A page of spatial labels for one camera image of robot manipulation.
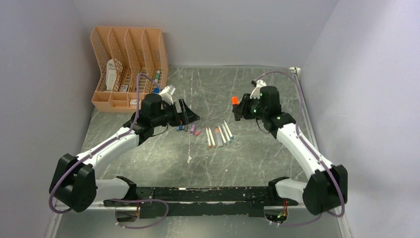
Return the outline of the white pen blue cap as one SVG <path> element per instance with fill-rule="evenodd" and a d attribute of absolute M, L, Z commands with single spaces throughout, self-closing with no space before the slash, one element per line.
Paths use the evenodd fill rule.
<path fill-rule="evenodd" d="M 224 120 L 223 122 L 224 122 L 224 126 L 225 126 L 225 128 L 226 128 L 226 130 L 227 130 L 227 133 L 228 133 L 228 135 L 229 135 L 229 138 L 230 138 L 230 140 L 232 140 L 232 139 L 234 138 L 234 136 L 233 136 L 233 134 L 232 134 L 232 132 L 231 132 L 231 130 L 230 130 L 230 128 L 229 128 L 229 126 L 228 126 L 227 122 L 226 122 L 225 120 Z"/>

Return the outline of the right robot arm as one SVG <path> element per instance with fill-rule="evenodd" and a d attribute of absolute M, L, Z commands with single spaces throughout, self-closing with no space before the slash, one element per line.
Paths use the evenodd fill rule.
<path fill-rule="evenodd" d="M 280 205 L 285 199 L 303 203 L 313 215 L 341 208 L 344 214 L 348 198 L 348 172 L 343 165 L 334 165 L 310 144 L 297 121 L 282 110 L 276 87 L 256 87 L 251 94 L 239 100 L 231 99 L 235 120 L 255 119 L 263 122 L 264 128 L 274 139 L 284 145 L 298 161 L 308 181 L 299 182 L 290 178 L 271 181 L 267 199 L 272 205 Z"/>

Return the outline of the purple highlighter cap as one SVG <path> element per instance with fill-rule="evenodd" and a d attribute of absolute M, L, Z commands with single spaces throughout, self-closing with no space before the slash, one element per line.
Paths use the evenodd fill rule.
<path fill-rule="evenodd" d="M 190 134 L 194 134 L 195 130 L 196 130 L 196 125 L 195 124 L 191 125 Z"/>

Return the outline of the white marker orange end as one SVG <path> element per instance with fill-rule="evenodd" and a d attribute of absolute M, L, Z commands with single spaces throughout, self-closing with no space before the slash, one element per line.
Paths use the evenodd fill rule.
<path fill-rule="evenodd" d="M 207 141 L 208 141 L 208 147 L 212 148 L 212 142 L 211 142 L 211 138 L 210 138 L 210 134 L 209 134 L 209 130 L 206 127 L 206 135 L 207 135 Z"/>

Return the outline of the black orange highlighter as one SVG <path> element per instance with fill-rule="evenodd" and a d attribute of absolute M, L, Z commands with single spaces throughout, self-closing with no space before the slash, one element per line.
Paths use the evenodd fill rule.
<path fill-rule="evenodd" d="M 231 104 L 233 106 L 238 105 L 239 104 L 239 99 L 236 96 L 231 97 Z"/>

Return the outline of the white pen teal cap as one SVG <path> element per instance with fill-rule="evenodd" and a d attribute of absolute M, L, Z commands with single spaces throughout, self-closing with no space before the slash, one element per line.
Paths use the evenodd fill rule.
<path fill-rule="evenodd" d="M 225 135 L 225 137 L 226 137 L 226 141 L 227 141 L 228 143 L 231 143 L 231 138 L 230 138 L 230 136 L 229 136 L 229 133 L 228 133 L 228 131 L 227 131 L 227 128 L 226 128 L 225 124 L 222 124 L 222 128 L 223 128 L 224 135 Z"/>

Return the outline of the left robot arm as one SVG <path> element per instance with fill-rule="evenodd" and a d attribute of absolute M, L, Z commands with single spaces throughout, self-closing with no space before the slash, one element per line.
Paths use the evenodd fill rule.
<path fill-rule="evenodd" d="M 124 153 L 140 146 L 153 136 L 159 126 L 185 126 L 200 120 L 184 99 L 176 102 L 160 94 L 148 94 L 138 103 L 136 112 L 115 134 L 96 147 L 76 156 L 63 155 L 57 163 L 49 188 L 50 209 L 56 198 L 68 211 L 82 212 L 92 203 L 118 200 L 131 206 L 137 200 L 137 186 L 125 177 L 97 179 L 96 174 Z"/>

